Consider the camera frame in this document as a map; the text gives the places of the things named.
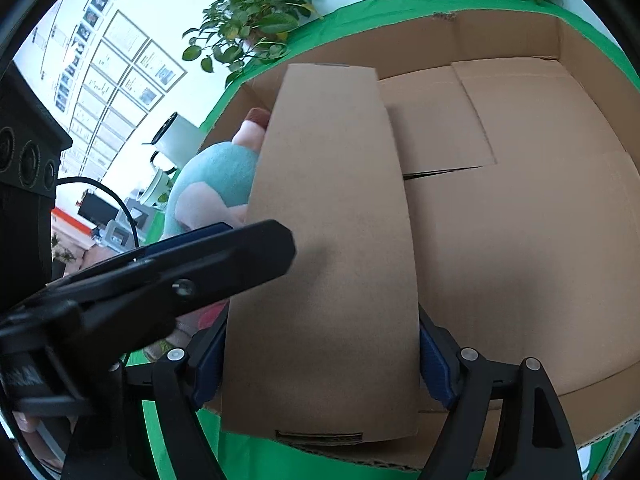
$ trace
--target green tablecloth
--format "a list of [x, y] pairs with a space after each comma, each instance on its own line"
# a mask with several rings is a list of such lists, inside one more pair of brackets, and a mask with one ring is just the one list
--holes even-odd
[[[636, 75], [625, 54], [603, 34], [561, 7], [547, 3], [537, 6], [531, 0], [364, 0], [338, 9], [327, 15], [324, 20], [315, 20], [292, 32], [289, 38], [291, 52], [285, 59], [320, 44], [370, 28], [420, 18], [434, 12], [451, 12], [462, 9], [528, 10], [559, 16], [593, 41], [640, 89], [640, 78]], [[242, 82], [269, 68], [270, 66], [248, 67], [246, 74], [234, 81], [223, 93], [200, 126], [201, 129], [207, 132], [211, 129]], [[164, 219], [158, 215], [154, 232], [148, 236], [148, 243], [152, 243], [160, 237], [163, 223]], [[130, 361], [131, 364], [143, 362], [145, 362], [145, 358], [141, 352], [134, 354]], [[146, 402], [144, 410], [160, 478], [161, 480], [171, 480], [175, 476], [164, 447], [155, 404]], [[220, 431], [219, 417], [205, 410], [198, 412], [198, 418], [229, 480], [326, 480], [327, 478], [335, 480], [412, 480], [417, 477], [416, 473], [338, 462], [306, 454], [275, 442], [224, 433]], [[483, 475], [481, 472], [474, 473], [470, 478], [481, 480]]]

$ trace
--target cardboard flap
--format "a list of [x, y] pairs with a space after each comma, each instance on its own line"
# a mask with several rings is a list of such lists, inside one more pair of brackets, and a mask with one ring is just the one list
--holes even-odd
[[478, 114], [450, 66], [380, 81], [402, 173], [495, 164]]
[[405, 186], [420, 303], [461, 346], [535, 356], [558, 394], [640, 360], [640, 177], [626, 153]]
[[557, 61], [480, 59], [452, 66], [499, 164], [623, 151], [598, 107]]
[[289, 68], [247, 213], [267, 218], [298, 256], [231, 300], [223, 429], [323, 444], [415, 434], [414, 250], [375, 70]]

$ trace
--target metal screw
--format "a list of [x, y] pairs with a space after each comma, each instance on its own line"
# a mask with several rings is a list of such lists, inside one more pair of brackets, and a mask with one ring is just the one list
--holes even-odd
[[527, 365], [527, 368], [529, 370], [533, 370], [534, 372], [537, 370], [540, 370], [541, 368], [541, 364], [540, 361], [538, 361], [535, 357], [530, 357], [525, 361], [525, 364]]
[[478, 352], [473, 348], [463, 348], [460, 351], [460, 355], [465, 361], [475, 361], [478, 359]]
[[178, 296], [183, 298], [189, 298], [196, 292], [196, 285], [191, 280], [176, 280], [171, 288]]
[[184, 350], [182, 348], [174, 348], [173, 350], [169, 350], [166, 356], [169, 361], [179, 361], [184, 357]]

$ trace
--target stuffed animal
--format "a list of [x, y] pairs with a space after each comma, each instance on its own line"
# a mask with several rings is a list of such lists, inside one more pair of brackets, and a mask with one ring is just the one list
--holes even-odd
[[[230, 142], [209, 146], [185, 165], [169, 195], [162, 238], [218, 222], [244, 225], [270, 117], [267, 110], [252, 108]], [[156, 361], [171, 348], [184, 348], [198, 330], [213, 324], [225, 305], [226, 300], [219, 301], [180, 316], [169, 337], [145, 348], [146, 357]]]

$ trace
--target teal plush toy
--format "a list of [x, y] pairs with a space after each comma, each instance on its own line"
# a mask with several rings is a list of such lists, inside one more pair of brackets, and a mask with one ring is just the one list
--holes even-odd
[[252, 108], [231, 142], [209, 146], [187, 163], [169, 195], [162, 238], [217, 222], [244, 223], [269, 118], [267, 110]]

